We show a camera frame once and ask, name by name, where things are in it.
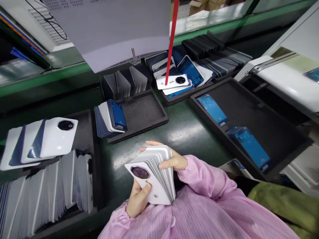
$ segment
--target white phone back cover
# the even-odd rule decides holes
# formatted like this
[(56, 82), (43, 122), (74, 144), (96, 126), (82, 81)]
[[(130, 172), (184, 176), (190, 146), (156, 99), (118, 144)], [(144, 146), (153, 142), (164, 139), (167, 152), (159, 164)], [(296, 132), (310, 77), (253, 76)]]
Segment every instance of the white phone back cover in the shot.
[[(73, 122), (74, 126), (70, 130), (61, 130), (58, 128), (59, 122), (68, 120)], [(76, 119), (67, 119), (56, 117), (46, 121), (43, 133), (41, 148), (41, 158), (53, 157), (68, 154), (73, 145), (78, 121)]]
[(36, 162), (36, 161), (54, 158), (54, 156), (48, 157), (48, 158), (28, 158), (28, 153), (29, 153), (31, 146), (36, 138), (36, 135), (40, 129), (42, 122), (43, 122), (43, 120), (39, 120), (39, 121), (36, 121), (36, 122), (33, 122), (31, 124), (26, 125), (26, 133), (24, 136), (23, 150), (22, 150), (22, 157), (21, 157), (22, 163), (31, 163), (31, 162)]
[(0, 163), (0, 170), (10, 170), (10, 169), (17, 169), (17, 168), (24, 168), (24, 167), (31, 167), (39, 165), (40, 163), (34, 163), (34, 164), (21, 164), (16, 166), (9, 165), (10, 160), (12, 158), (13, 151), (17, 145), (19, 136), (21, 134), (22, 127), (13, 128), (9, 130), (7, 140), (6, 140), (6, 146), (3, 152), (3, 156)]
[[(176, 78), (183, 77), (185, 79), (185, 82), (182, 84), (179, 84), (175, 81)], [(189, 81), (187, 79), (187, 75), (179, 75), (179, 76), (169, 76), (167, 85), (165, 85), (166, 76), (158, 77), (156, 80), (157, 88), (159, 90), (167, 89), (167, 88), (173, 88), (173, 87), (179, 87), (179, 86), (187, 86), (189, 84)]]
[[(132, 164), (128, 163), (128, 164), (125, 164), (124, 166), (130, 172), (130, 174), (137, 180), (141, 188), (144, 188), (147, 183), (150, 183), (152, 185), (152, 189), (149, 195), (147, 196), (147, 200), (150, 204), (155, 204), (155, 205), (159, 205), (159, 204), (170, 205), (171, 204), (160, 182), (157, 180), (157, 178), (155, 177), (155, 175), (153, 174), (153, 172), (150, 170), (150, 168), (147, 166), (146, 163), (144, 162), (132, 163)], [(146, 169), (149, 172), (150, 177), (148, 179), (140, 179), (136, 177), (131, 171), (131, 167), (133, 166), (139, 166)]]

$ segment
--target camera lens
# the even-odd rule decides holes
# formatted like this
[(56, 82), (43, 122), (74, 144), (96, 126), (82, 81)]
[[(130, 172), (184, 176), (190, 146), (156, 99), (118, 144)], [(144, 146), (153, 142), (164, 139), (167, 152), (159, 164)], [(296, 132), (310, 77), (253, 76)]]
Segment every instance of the camera lens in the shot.
[(59, 129), (61, 130), (71, 130), (74, 127), (74, 123), (72, 121), (69, 120), (63, 120), (61, 122), (59, 122), (59, 124), (57, 125)]
[(150, 177), (150, 175), (146, 171), (146, 169), (141, 168), (139, 166), (132, 167), (131, 171), (136, 177), (138, 177), (140, 179), (148, 179)]
[(177, 77), (175, 80), (176, 80), (176, 82), (177, 82), (178, 84), (183, 84), (183, 83), (185, 83), (185, 78), (184, 78), (184, 77), (181, 77), (181, 76)]

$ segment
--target foam tray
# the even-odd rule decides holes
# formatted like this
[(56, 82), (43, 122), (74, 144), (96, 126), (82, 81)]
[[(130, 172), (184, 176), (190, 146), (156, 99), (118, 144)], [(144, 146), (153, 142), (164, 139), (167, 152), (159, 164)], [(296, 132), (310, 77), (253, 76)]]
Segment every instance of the foam tray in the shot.
[(116, 101), (122, 106), (127, 131), (107, 142), (115, 144), (168, 122), (168, 116), (152, 89)]
[[(211, 95), (228, 117), (226, 125), (220, 127), (196, 100), (204, 94)], [(270, 181), (313, 143), (232, 77), (192, 95), (189, 103), (256, 179)], [(229, 138), (226, 132), (235, 126), (248, 127), (264, 148), (271, 158), (267, 170), (262, 172)]]
[[(72, 150), (83, 150), (86, 154), (90, 154), (92, 157), (91, 161), (89, 162), (89, 170), (92, 172), (93, 210), (90, 214), (88, 214), (87, 212), (81, 212), (78, 209), (73, 209), (72, 211), (68, 212), (60, 221), (55, 222), (54, 224), (48, 224), (46, 229), (41, 230), (32, 238), (43, 238), (69, 225), (72, 225), (88, 216), (95, 214), (98, 210), (102, 209), (105, 204), (95, 114), (92, 110), (84, 110), (67, 115), (65, 117), (78, 120)], [(40, 169), (44, 169), (47, 165), (57, 162), (58, 160), (59, 157), (56, 157), (54, 159), (46, 160), (35, 167), (26, 168), (27, 170), (23, 171), (21, 176), (33, 174)]]

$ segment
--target blue film on phone cover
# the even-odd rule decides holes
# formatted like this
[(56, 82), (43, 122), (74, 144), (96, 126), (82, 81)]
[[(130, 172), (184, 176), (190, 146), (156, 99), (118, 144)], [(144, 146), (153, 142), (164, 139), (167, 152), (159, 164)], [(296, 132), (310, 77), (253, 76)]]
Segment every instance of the blue film on phone cover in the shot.
[(177, 67), (177, 70), (181, 74), (186, 74), (187, 78), (192, 81), (194, 87), (197, 87), (200, 83), (204, 81), (204, 78), (188, 57), (185, 57), (181, 61), (181, 63)]
[(242, 146), (261, 171), (268, 168), (270, 157), (247, 127), (234, 127), (227, 134)]
[(191, 89), (194, 89), (193, 85), (191, 85), (190, 87), (187, 87), (186, 89), (183, 89), (183, 90), (176, 91), (174, 93), (168, 94), (167, 97), (171, 99), (174, 96), (180, 95), (180, 94), (184, 93), (185, 91), (188, 91), (188, 90), (191, 90)]
[(110, 100), (110, 102), (112, 104), (112, 111), (116, 128), (127, 131), (126, 121), (121, 105), (115, 103), (113, 100)]
[(209, 94), (197, 98), (197, 101), (220, 126), (223, 126), (228, 122), (228, 118), (225, 113)]

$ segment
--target black foam tray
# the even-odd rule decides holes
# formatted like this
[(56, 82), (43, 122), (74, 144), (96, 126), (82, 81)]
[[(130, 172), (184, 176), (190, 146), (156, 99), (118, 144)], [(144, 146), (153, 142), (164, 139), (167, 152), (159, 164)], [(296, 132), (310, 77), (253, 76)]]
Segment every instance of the black foam tray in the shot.
[(115, 144), (168, 122), (168, 116), (152, 89), (116, 101), (122, 106), (127, 131), (107, 142)]
[[(211, 95), (225, 113), (226, 125), (220, 127), (196, 100), (204, 94)], [(192, 95), (189, 103), (256, 179), (270, 181), (313, 142), (232, 77)], [(271, 158), (264, 172), (227, 135), (235, 126), (248, 127)]]

